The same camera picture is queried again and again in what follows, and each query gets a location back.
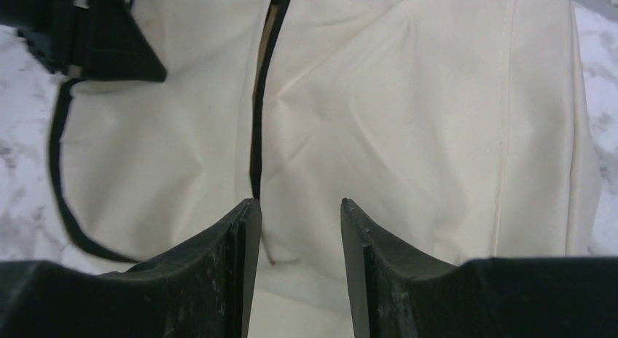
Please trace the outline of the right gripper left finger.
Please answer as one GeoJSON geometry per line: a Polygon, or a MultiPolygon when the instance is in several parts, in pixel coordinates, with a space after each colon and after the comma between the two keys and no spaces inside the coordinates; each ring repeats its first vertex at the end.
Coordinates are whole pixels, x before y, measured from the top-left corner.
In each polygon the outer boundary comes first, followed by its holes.
{"type": "Polygon", "coordinates": [[[262,214],[246,199],[125,272],[1,263],[3,337],[246,337],[262,214]]]}

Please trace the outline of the cream canvas backpack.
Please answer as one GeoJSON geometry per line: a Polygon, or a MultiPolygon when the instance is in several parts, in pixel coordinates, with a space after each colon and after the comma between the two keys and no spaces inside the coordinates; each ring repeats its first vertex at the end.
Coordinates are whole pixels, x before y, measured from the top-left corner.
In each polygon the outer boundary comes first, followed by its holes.
{"type": "Polygon", "coordinates": [[[138,261],[262,206],[250,337],[351,337],[340,203],[451,264],[587,253],[571,0],[134,0],[162,83],[55,109],[65,224],[138,261]]]}

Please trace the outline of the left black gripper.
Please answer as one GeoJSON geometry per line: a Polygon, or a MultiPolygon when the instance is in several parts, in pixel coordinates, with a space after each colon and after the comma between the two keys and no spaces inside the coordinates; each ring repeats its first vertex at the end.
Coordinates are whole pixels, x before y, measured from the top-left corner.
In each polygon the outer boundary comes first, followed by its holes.
{"type": "Polygon", "coordinates": [[[52,74],[101,82],[164,82],[167,70],[131,14],[134,0],[1,0],[15,28],[52,74]]]}

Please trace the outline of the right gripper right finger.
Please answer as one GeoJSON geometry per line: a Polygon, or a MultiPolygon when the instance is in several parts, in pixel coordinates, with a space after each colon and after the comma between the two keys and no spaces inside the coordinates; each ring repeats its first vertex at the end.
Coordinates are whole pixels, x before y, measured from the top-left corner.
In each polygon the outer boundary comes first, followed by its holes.
{"type": "Polygon", "coordinates": [[[455,266],[340,208],[356,337],[615,337],[617,258],[473,259],[455,266]]]}

